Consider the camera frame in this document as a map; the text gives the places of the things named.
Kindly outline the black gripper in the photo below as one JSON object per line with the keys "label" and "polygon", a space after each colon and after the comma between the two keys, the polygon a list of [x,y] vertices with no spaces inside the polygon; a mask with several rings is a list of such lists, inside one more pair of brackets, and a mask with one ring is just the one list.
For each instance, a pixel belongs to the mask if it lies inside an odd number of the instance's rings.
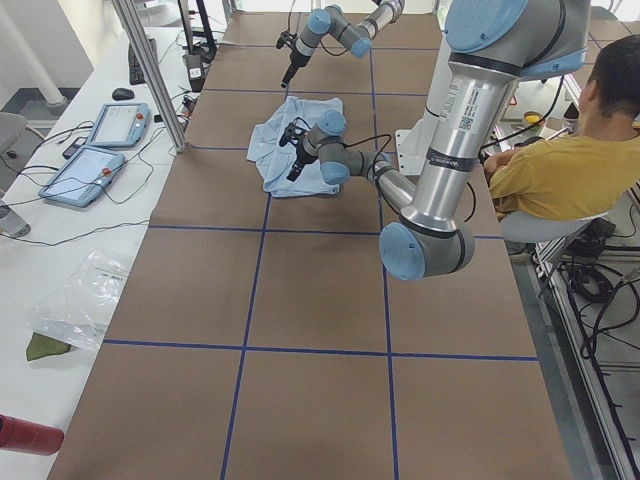
{"label": "black gripper", "polygon": [[296,160],[292,165],[286,179],[294,182],[298,179],[306,165],[311,165],[316,161],[316,156],[306,151],[303,145],[296,146]]}
{"label": "black gripper", "polygon": [[300,68],[305,67],[309,62],[309,56],[301,53],[300,51],[293,49],[290,54],[290,66],[288,71],[283,76],[280,86],[287,88],[290,85],[291,80]]}

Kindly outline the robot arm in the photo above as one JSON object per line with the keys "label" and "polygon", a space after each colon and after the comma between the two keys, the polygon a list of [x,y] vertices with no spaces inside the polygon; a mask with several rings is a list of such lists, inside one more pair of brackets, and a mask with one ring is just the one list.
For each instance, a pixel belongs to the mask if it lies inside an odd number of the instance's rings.
{"label": "robot arm", "polygon": [[324,180],[369,180],[398,218],[380,233],[386,270],[402,280],[449,274],[471,260],[475,241],[456,216],[479,153],[515,84],[578,70],[584,63],[590,5],[586,1],[455,1],[444,23],[452,77],[417,182],[379,153],[351,151],[344,116],[331,110],[311,127],[288,124],[281,145],[296,158],[296,180],[318,164]]}
{"label": "robot arm", "polygon": [[379,31],[386,25],[395,23],[405,7],[402,0],[375,1],[375,4],[377,8],[357,24],[348,21],[338,5],[329,5],[312,10],[301,33],[283,31],[276,42],[276,48],[288,46],[291,53],[290,65],[281,80],[281,87],[289,86],[297,71],[308,64],[327,35],[356,58],[362,58],[368,53]]}

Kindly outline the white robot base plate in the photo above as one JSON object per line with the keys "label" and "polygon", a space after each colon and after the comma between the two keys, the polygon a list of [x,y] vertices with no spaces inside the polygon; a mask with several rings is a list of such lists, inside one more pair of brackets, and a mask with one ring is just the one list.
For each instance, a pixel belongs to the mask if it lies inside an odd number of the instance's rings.
{"label": "white robot base plate", "polygon": [[399,170],[406,176],[419,176],[422,172],[429,140],[420,128],[395,132]]}

